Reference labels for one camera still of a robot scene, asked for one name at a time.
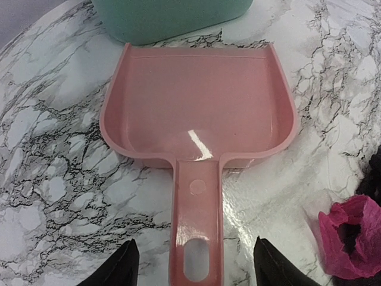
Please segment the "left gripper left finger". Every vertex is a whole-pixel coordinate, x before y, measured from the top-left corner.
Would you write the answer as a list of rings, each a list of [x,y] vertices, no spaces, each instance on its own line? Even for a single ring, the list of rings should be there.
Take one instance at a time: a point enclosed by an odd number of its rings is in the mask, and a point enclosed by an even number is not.
[[[121,245],[92,275],[88,286],[135,286],[138,283],[139,250],[134,239]]]

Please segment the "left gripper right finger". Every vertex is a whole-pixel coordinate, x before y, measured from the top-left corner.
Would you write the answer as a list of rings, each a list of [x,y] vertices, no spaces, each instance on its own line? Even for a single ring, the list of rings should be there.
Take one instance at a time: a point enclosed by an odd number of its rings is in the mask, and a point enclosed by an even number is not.
[[[318,286],[265,238],[257,237],[253,255],[258,286]]]

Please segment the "pink plastic dustpan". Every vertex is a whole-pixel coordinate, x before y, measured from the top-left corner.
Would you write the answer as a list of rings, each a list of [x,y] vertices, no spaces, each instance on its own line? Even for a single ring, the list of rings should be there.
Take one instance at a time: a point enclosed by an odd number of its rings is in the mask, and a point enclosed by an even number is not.
[[[194,239],[209,248],[208,275],[199,284],[223,284],[223,169],[249,167],[286,149],[296,117],[273,45],[125,45],[99,125],[119,154],[173,169],[171,285],[192,284],[184,256]]]

